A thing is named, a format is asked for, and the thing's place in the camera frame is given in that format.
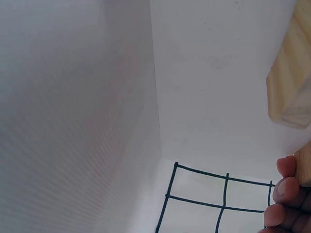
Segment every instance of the fingernail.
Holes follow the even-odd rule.
[[[285,187],[286,187],[286,182],[285,180],[280,183],[280,185],[277,188],[277,192],[280,196],[284,196],[285,195]]]

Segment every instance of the wooden block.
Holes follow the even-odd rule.
[[[269,117],[305,129],[311,123],[311,0],[298,0],[267,77]]]
[[[296,174],[300,186],[311,187],[311,142],[307,143],[295,154]]]

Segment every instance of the black wire grid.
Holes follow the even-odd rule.
[[[214,204],[209,204],[209,203],[205,203],[205,202],[200,202],[200,201],[189,200],[189,199],[184,199],[184,198],[179,198],[179,197],[172,196],[171,195],[171,189],[172,189],[173,181],[174,181],[175,174],[176,174],[176,171],[177,171],[178,168],[185,169],[185,170],[192,171],[192,172],[196,172],[196,173],[203,174],[203,175],[207,175],[207,176],[212,176],[212,177],[224,179],[225,180],[224,196],[223,196],[224,204],[223,205],[214,205]],[[219,229],[219,225],[220,225],[220,220],[222,218],[224,210],[235,210],[235,211],[243,211],[243,212],[251,212],[251,213],[264,213],[264,210],[249,210],[249,209],[241,209],[241,208],[234,208],[234,207],[226,206],[226,194],[227,194],[228,181],[237,181],[237,182],[242,182],[242,183],[250,183],[250,184],[256,184],[256,185],[268,186],[269,187],[268,206],[270,206],[271,189],[272,189],[272,187],[275,187],[275,185],[272,184],[273,183],[272,181],[270,181],[270,183],[259,183],[259,182],[241,180],[241,179],[236,179],[236,178],[229,177],[229,173],[227,173],[226,176],[216,175],[216,174],[213,174],[213,173],[204,172],[204,171],[192,169],[192,168],[189,168],[189,167],[186,167],[186,166],[182,166],[182,165],[179,165],[178,162],[175,162],[173,173],[172,173],[171,180],[170,180],[170,184],[169,184],[167,193],[165,195],[165,201],[164,201],[164,204],[163,204],[162,212],[161,212],[160,219],[159,219],[159,222],[157,224],[155,233],[159,233],[159,230],[160,230],[160,227],[161,227],[161,223],[162,223],[162,220],[163,220],[163,216],[164,216],[164,213],[165,213],[166,205],[167,205],[167,202],[168,202],[169,198],[175,199],[175,200],[180,200],[180,201],[185,201],[185,202],[189,202],[189,203],[193,203],[193,204],[205,205],[205,206],[221,209],[221,211],[219,213],[219,216],[218,216],[215,233],[218,233],[218,229]]]

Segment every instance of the white panel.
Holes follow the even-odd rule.
[[[265,210],[268,206],[268,194],[268,186],[229,181],[226,205],[243,209]]]
[[[170,199],[159,233],[214,233],[220,209]]]
[[[185,199],[223,205],[225,180],[177,169],[171,195]]]
[[[0,28],[1,232],[153,232],[149,0],[2,0]]]
[[[163,156],[278,179],[311,139],[268,117],[265,78],[295,0],[151,0]]]
[[[255,233],[263,228],[263,214],[225,210],[219,233]]]

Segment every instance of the finger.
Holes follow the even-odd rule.
[[[303,230],[307,230],[309,220],[309,214],[281,204],[269,206],[264,213],[264,223],[267,227],[280,226],[293,233],[301,233]]]
[[[311,213],[311,189],[299,187],[294,177],[282,179],[276,184],[273,200],[276,203]]]
[[[279,173],[284,177],[290,177],[295,175],[296,160],[295,157],[287,156],[286,158],[279,159],[276,163]]]
[[[273,227],[261,230],[258,233],[290,233],[290,232],[281,227]]]

